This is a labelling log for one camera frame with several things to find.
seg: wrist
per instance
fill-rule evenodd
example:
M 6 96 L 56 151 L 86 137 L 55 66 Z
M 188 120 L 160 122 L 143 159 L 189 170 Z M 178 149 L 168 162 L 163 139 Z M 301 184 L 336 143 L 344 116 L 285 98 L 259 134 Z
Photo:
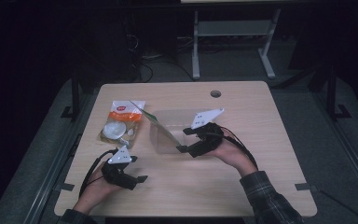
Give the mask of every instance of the wrist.
M 79 213 L 82 213 L 82 214 L 84 214 L 86 216 L 89 215 L 89 213 L 91 212 L 91 209 L 92 209 L 92 207 L 89 206 L 87 204 L 87 202 L 82 202 L 80 200 L 75 204 L 75 206 L 73 208 L 73 210 L 75 210 L 75 211 L 77 211 Z
M 244 177 L 257 171 L 255 166 L 247 157 L 234 167 L 237 169 L 238 173 L 240 173 L 241 177 Z

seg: person's left hand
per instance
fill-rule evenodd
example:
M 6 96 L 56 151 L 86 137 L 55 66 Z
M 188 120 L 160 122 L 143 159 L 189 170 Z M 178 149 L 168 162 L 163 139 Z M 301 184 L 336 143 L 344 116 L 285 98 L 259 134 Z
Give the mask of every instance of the person's left hand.
M 103 163 L 92 173 L 89 184 L 75 204 L 74 210 L 88 215 L 91 209 L 101 203 L 109 194 L 123 189 L 117 185 L 109 184 L 103 178 L 102 167 Z

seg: wooden table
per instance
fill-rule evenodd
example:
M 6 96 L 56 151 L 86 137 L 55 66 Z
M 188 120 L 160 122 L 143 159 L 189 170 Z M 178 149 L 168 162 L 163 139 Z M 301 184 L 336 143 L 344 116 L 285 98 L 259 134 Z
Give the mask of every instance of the wooden table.
M 213 98 L 211 91 L 220 91 Z M 295 152 L 266 83 L 189 82 L 109 84 L 102 86 L 55 207 L 61 216 L 76 203 L 86 172 L 108 149 L 115 146 L 97 140 L 114 100 L 145 100 L 145 110 L 225 108 L 216 120 L 229 128 L 253 153 L 259 169 L 268 173 L 276 188 L 305 217 L 316 214 Z M 150 137 L 150 122 L 143 117 L 130 153 L 137 156 L 126 174 L 148 175 L 134 190 L 123 189 L 91 212 L 106 217 L 249 217 L 253 210 L 239 182 L 238 172 L 213 157 L 159 154 Z

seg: hole in table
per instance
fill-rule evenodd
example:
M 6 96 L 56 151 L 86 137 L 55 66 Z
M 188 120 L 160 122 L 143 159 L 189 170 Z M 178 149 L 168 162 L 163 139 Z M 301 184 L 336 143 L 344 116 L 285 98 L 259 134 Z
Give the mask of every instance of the hole in table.
M 213 98 L 219 98 L 222 95 L 222 92 L 220 91 L 211 91 L 211 96 Z

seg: snack bag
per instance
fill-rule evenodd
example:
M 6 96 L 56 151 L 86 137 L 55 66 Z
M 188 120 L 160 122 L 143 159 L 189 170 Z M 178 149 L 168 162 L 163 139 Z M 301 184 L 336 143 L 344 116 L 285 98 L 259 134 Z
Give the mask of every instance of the snack bag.
M 114 101 L 99 137 L 107 143 L 117 144 L 120 147 L 131 148 L 135 139 L 138 123 L 141 121 L 145 101 Z

